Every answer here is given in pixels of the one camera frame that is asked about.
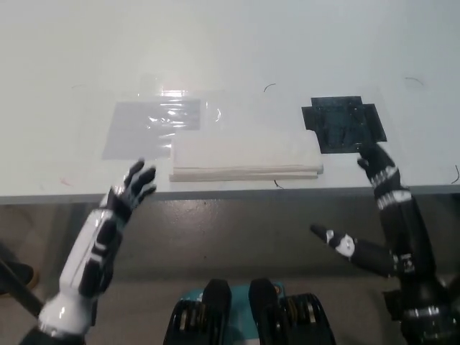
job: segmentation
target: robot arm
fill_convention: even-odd
[[[39,326],[28,337],[52,342],[23,344],[84,344],[93,308],[110,285],[123,230],[134,209],[155,191],[155,168],[139,161],[92,210],[65,263],[59,293],[43,307]]]
[[[322,225],[313,225],[311,231],[356,266],[399,278],[400,290],[384,296],[409,344],[459,344],[459,315],[449,289],[436,277],[430,239],[414,197],[402,186],[398,168],[380,146],[366,147],[360,154],[358,164],[373,187],[386,246]]]

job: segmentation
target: white robotic arm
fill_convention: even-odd
[[[88,332],[93,306],[111,282],[124,227],[155,191],[155,168],[143,167],[137,162],[86,219],[60,276],[60,291],[40,313],[40,332],[55,339],[83,339]]]

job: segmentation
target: white paper stack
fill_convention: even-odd
[[[305,179],[323,170],[313,131],[180,131],[171,152],[173,182]]]

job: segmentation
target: table surface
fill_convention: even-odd
[[[284,111],[267,127],[302,127],[311,97],[357,94],[376,104],[406,184],[459,192],[459,12],[456,0],[0,1],[0,203],[97,201],[132,163],[101,159],[126,95],[250,97],[271,83],[263,97]],[[262,115],[223,125],[256,129]],[[170,183],[169,159],[149,163],[165,199],[368,193],[356,158],[324,155],[324,174],[284,190]]]

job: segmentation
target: clear plastic sheet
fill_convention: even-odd
[[[177,130],[200,129],[200,100],[158,96],[115,105],[105,160],[169,157]]]
[[[300,107],[264,94],[163,91],[120,95],[103,150],[105,160],[169,157],[177,131],[305,131]]]

